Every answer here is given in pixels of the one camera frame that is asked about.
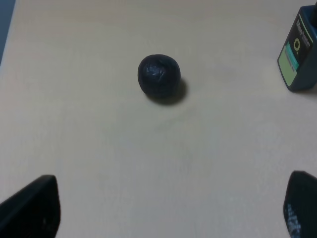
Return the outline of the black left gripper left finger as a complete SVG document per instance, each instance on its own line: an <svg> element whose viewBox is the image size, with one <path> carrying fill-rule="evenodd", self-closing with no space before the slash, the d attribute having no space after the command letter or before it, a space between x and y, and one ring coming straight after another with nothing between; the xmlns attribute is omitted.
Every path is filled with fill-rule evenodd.
<svg viewBox="0 0 317 238"><path fill-rule="evenodd" d="M54 238L61 220L57 180L42 175L0 204L2 238Z"/></svg>

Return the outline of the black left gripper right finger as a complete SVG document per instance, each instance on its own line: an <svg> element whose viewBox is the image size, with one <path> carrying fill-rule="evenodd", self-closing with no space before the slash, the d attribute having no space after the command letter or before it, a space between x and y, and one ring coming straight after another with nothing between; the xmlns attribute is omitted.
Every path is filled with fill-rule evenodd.
<svg viewBox="0 0 317 238"><path fill-rule="evenodd" d="M292 238L317 236L317 178L305 171L293 171L283 204L285 224Z"/></svg>

